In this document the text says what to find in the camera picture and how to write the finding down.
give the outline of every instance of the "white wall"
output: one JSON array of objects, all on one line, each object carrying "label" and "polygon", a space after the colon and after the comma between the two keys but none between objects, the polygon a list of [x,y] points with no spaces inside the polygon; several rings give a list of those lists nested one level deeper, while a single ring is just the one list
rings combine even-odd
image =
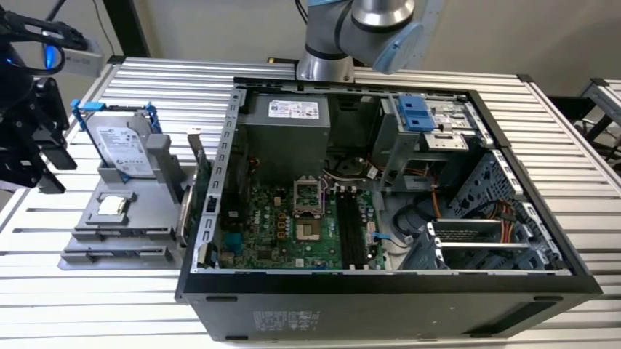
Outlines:
[{"label": "white wall", "polygon": [[[101,22],[104,24],[108,37],[114,47],[114,53],[122,54],[120,50],[118,41],[116,40],[114,31],[108,19],[104,4],[101,0],[97,1],[98,13],[101,15]],[[56,0],[0,0],[0,4],[6,11],[13,11],[20,15],[44,19],[49,10],[53,7]],[[101,47],[104,53],[104,61],[112,53],[108,42],[105,41],[104,33],[97,22],[94,14],[94,7],[90,0],[66,0],[60,12],[54,18],[74,29],[77,29],[85,36],[94,39]],[[41,46],[34,43],[16,44],[17,52],[24,61],[33,67],[42,67],[41,64]],[[81,98],[88,88],[90,87],[94,78],[86,76],[77,76],[69,73],[60,72],[53,75],[58,81],[60,95],[65,104],[65,109],[69,109],[69,102],[73,98]]]},{"label": "white wall", "polygon": [[621,1],[447,0],[424,69],[528,73],[548,94],[621,77]]},{"label": "white wall", "polygon": [[[576,93],[591,76],[621,77],[619,0],[443,1],[422,68],[528,73],[552,94]],[[301,54],[304,27],[292,0],[136,5],[157,57],[264,62]]]},{"label": "white wall", "polygon": [[292,0],[136,0],[150,56],[296,59],[305,27]]}]

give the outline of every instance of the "blue drive bracket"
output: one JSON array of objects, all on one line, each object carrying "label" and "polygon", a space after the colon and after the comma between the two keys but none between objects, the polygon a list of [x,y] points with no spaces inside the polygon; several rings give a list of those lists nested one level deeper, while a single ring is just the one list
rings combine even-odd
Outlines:
[{"label": "blue drive bracket", "polygon": [[427,103],[420,96],[397,96],[396,110],[403,117],[403,129],[430,132],[435,128],[434,118],[427,110]]},{"label": "blue drive bracket", "polygon": [[[70,101],[70,114],[77,120],[77,123],[80,124],[80,128],[82,131],[85,131],[88,138],[90,139],[90,142],[93,143],[94,149],[97,151],[97,155],[101,159],[101,164],[104,167],[109,168],[108,163],[105,162],[104,154],[101,153],[101,150],[97,147],[97,144],[93,139],[93,135],[90,134],[90,131],[86,127],[86,119],[92,116],[93,113],[98,111],[146,111],[148,118],[150,121],[150,128],[154,131],[154,133],[161,133],[161,126],[158,124],[158,117],[157,117],[157,109],[154,106],[150,104],[150,102],[146,103],[146,105],[141,108],[136,107],[129,107],[129,106],[118,106],[118,105],[105,105],[105,103],[101,102],[84,102],[82,106],[80,107],[80,100],[74,99]],[[122,182],[126,182],[129,180],[128,174],[122,173],[118,170],[121,174],[121,179]]]}]

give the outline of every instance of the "black metal frame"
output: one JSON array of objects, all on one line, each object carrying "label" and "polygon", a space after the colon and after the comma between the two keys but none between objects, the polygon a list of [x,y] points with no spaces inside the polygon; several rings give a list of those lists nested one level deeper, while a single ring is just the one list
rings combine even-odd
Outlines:
[{"label": "black metal frame", "polygon": [[150,57],[133,0],[102,0],[122,54]]},{"label": "black metal frame", "polygon": [[[236,88],[252,89],[260,92],[277,92],[285,93],[280,88],[283,84],[291,84],[291,81],[269,80],[269,79],[248,79],[235,78]],[[539,217],[546,225],[548,233],[555,240],[558,249],[560,250],[563,261],[562,265],[571,270],[571,276],[495,276],[495,275],[478,275],[475,273],[462,273],[459,275],[347,275],[337,273],[313,273],[312,275],[279,275],[256,273],[240,274],[192,274],[189,273],[193,253],[195,237],[189,237],[189,246],[186,247],[186,254],[182,261],[181,273],[178,277],[178,284],[176,289],[177,301],[184,301],[184,296],[190,294],[209,295],[223,298],[225,302],[235,302],[237,295],[243,294],[528,294],[532,302],[551,300],[552,311],[563,311],[579,304],[575,299],[568,297],[567,294],[576,296],[580,301],[594,298],[600,294],[600,288],[592,275],[590,274],[586,266],[583,265],[579,255],[568,242],[558,222],[544,201],[534,187],[527,172],[522,168],[515,154],[511,150],[511,145],[506,136],[498,126],[496,121],[492,119],[491,113],[480,99],[480,96],[474,90],[458,89],[420,89],[416,87],[391,87],[385,85],[372,84],[335,84],[297,81],[296,91],[303,92],[304,87],[319,87],[328,93],[328,87],[345,87],[349,91],[355,92],[402,92],[402,93],[448,93],[464,94],[472,103],[483,123],[491,133],[495,141],[495,147],[500,150],[502,155],[511,166],[519,184],[522,185],[524,195],[530,200]],[[546,316],[546,307],[534,306],[524,308],[523,311],[506,315],[504,318],[498,320],[496,324],[483,326],[472,329],[471,332],[463,334],[471,337],[488,337],[496,335],[514,334],[523,329],[523,325],[534,318]],[[502,327],[500,321],[508,321],[510,325]]]}]

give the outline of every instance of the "blue light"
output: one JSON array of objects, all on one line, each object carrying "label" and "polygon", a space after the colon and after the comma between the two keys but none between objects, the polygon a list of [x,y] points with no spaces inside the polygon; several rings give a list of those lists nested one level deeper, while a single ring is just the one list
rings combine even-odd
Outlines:
[{"label": "blue light", "polygon": [[45,69],[52,69],[54,66],[54,56],[56,56],[56,51],[54,47],[49,45],[44,45],[44,65]]}]

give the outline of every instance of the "green circuit board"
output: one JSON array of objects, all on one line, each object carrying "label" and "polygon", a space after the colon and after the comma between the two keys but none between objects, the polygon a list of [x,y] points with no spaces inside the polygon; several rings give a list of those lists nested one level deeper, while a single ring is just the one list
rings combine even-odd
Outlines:
[{"label": "green circuit board", "polygon": [[[312,193],[308,191],[304,196],[309,198]],[[376,226],[369,193],[360,192],[356,201],[360,215]],[[241,248],[232,268],[343,268],[333,191],[324,194],[324,214],[316,220],[313,217],[292,216],[292,186],[283,188],[255,184],[249,191],[247,212],[247,228],[241,232]],[[360,225],[360,238],[367,241],[365,223]],[[384,269],[380,243],[375,243],[375,247],[379,253],[367,261],[367,265],[369,269]]]}]

